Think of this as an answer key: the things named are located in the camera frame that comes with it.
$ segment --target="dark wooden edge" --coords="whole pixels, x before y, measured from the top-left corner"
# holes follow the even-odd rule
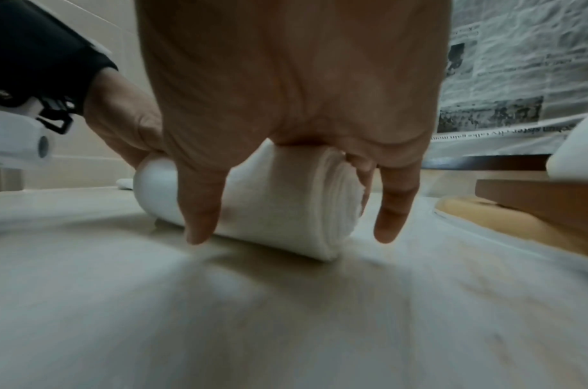
[[[538,154],[430,158],[422,161],[422,169],[545,171],[549,157],[549,154]]]

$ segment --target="newspaper photo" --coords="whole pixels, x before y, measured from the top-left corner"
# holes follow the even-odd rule
[[[426,157],[552,153],[588,114],[588,0],[454,0],[451,22]]]

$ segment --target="white cloth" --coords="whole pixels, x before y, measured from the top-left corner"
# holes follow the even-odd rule
[[[154,154],[142,162],[133,190],[148,214],[184,225],[176,167],[168,157]],[[340,151],[265,142],[231,170],[216,232],[330,261],[358,222],[363,194]]]
[[[548,159],[546,170],[553,181],[588,183],[588,117],[578,123],[567,140]]]

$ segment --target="tiled wall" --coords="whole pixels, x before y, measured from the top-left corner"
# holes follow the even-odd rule
[[[133,0],[36,0],[59,19],[112,52],[119,70],[151,93],[136,32]],[[133,170],[77,117],[57,136],[53,160],[44,169],[24,172],[26,189],[110,186]]]

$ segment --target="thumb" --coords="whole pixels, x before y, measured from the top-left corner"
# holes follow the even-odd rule
[[[175,158],[178,170],[178,206],[185,219],[185,239],[192,245],[205,242],[217,228],[221,197],[228,170],[202,167],[195,161]]]

